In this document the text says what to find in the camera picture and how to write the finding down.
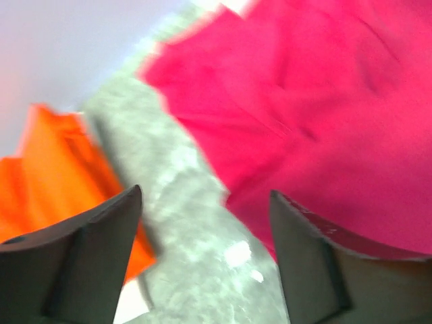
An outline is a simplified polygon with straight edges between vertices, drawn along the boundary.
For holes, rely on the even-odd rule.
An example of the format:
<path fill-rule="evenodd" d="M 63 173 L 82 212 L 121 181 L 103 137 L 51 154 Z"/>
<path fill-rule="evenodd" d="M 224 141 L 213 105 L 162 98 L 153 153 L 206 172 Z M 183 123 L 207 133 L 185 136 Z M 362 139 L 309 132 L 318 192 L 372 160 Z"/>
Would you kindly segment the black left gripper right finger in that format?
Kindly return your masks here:
<path fill-rule="evenodd" d="M 275 190 L 269 218 L 291 323 L 431 322 L 430 260 L 379 260 L 339 247 L 315 215 Z"/>

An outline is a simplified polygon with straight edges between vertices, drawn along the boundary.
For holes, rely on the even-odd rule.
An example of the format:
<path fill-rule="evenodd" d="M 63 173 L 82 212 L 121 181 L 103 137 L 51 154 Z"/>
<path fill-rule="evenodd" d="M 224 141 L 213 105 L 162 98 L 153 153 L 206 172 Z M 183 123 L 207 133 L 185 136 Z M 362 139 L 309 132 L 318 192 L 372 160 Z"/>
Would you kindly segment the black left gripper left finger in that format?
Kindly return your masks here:
<path fill-rule="evenodd" d="M 112 323 L 142 191 L 1 243 L 2 323 Z"/>

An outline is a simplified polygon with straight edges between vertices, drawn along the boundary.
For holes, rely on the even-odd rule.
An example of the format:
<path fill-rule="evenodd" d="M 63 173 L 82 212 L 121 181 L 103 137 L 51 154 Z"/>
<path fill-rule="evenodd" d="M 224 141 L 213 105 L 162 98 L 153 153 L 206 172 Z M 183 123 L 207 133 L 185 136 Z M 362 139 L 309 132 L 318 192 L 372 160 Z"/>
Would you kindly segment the pink t shirt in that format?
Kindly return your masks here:
<path fill-rule="evenodd" d="M 223 7 L 165 43 L 140 79 L 271 254 L 276 190 L 349 250 L 431 256 L 430 1 Z"/>

